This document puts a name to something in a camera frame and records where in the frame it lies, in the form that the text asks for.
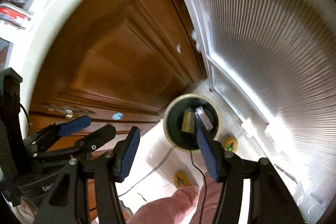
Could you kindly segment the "yellow carton box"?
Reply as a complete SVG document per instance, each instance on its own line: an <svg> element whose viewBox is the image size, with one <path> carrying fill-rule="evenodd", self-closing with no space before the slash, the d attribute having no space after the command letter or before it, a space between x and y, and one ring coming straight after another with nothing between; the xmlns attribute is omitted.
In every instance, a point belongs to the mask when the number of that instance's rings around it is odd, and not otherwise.
<svg viewBox="0 0 336 224"><path fill-rule="evenodd" d="M182 132L193 134L195 132L195 112L188 108L183 113Z"/></svg>

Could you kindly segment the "red white snack box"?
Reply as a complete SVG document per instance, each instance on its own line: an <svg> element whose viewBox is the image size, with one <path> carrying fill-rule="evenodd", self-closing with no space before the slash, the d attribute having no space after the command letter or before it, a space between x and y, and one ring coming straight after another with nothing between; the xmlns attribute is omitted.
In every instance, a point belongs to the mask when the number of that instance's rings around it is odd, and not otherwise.
<svg viewBox="0 0 336 224"><path fill-rule="evenodd" d="M197 112L199 119L202 121L202 124L204 125L205 129L207 131L211 131L213 129L213 124L208 118L204 108L202 108L202 106L199 106L198 108L196 108L196 112Z"/></svg>

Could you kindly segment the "round green trash bin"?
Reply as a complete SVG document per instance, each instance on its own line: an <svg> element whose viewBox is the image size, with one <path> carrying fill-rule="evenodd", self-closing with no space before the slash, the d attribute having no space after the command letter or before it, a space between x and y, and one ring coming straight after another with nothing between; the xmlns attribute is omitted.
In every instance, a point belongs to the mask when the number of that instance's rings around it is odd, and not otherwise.
<svg viewBox="0 0 336 224"><path fill-rule="evenodd" d="M197 108L202 108L212 128L210 137L217 140L220 135L221 117L219 109L205 96L183 94L175 98L167 107L163 116L163 129L167 140L181 151L196 151L197 143Z"/></svg>

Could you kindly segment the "yellow slipper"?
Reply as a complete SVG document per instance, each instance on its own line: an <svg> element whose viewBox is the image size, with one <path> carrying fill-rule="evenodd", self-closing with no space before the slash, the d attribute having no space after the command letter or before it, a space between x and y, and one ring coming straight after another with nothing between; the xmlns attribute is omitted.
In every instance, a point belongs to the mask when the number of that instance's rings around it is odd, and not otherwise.
<svg viewBox="0 0 336 224"><path fill-rule="evenodd" d="M195 179L189 176L184 170L177 170L173 177L173 183L177 189L183 186L198 186Z"/></svg>
<svg viewBox="0 0 336 224"><path fill-rule="evenodd" d="M221 142L225 151L236 153L238 150L238 140L234 136L227 136Z"/></svg>

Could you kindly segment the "blue round cabinet knob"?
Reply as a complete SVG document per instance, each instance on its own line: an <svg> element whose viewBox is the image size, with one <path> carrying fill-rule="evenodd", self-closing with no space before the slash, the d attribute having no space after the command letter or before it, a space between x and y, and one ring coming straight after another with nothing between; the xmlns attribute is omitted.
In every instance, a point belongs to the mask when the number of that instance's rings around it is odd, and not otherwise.
<svg viewBox="0 0 336 224"><path fill-rule="evenodd" d="M121 112L116 112L116 113L114 113L113 115L112 115L112 119L114 120L114 121L119 121L119 120L121 120L123 118L123 113L121 113Z"/></svg>

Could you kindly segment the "pink trouser leg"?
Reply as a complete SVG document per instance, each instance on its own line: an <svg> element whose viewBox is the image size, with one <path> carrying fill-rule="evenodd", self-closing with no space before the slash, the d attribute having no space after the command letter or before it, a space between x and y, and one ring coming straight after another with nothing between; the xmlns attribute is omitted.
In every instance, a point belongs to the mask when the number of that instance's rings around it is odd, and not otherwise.
<svg viewBox="0 0 336 224"><path fill-rule="evenodd" d="M196 207L198 197L198 186L181 186L171 197L140 207L126 223L181 223Z"/></svg>
<svg viewBox="0 0 336 224"><path fill-rule="evenodd" d="M222 187L222 183L217 183L208 172L205 173L205 179L203 180L203 186L198 198L197 209L190 223L199 223L201 214L201 223L213 223L219 198L221 197Z"/></svg>

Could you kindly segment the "brown wooden cabinet door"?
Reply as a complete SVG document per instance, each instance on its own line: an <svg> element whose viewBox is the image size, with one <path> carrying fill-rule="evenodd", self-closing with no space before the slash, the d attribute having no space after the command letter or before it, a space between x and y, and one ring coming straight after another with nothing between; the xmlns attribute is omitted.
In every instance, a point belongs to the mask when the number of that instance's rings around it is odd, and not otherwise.
<svg viewBox="0 0 336 224"><path fill-rule="evenodd" d="M206 78L184 0L84 0L63 24L39 71L30 133L84 115L91 125L54 149L112 124L125 136L162 118L169 103ZM112 115L123 113L114 121Z"/></svg>

